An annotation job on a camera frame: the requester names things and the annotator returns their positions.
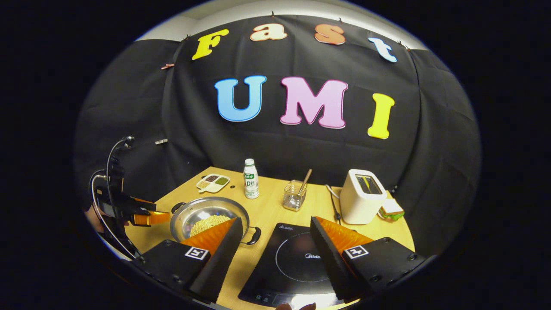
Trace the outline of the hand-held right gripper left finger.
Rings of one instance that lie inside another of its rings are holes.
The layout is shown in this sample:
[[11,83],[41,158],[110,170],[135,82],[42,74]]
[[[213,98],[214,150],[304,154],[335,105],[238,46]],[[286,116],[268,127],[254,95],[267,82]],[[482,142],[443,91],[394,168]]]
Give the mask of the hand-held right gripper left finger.
[[131,263],[176,294],[214,304],[240,245],[242,228],[241,218],[232,218],[183,242],[162,241]]

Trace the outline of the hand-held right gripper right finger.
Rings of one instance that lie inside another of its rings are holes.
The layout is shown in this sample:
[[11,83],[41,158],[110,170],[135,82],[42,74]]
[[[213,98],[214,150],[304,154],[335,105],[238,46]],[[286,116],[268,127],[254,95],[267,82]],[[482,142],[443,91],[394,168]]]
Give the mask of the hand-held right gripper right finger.
[[391,291],[432,263],[390,237],[373,240],[322,217],[311,217],[310,234],[337,298],[346,303]]

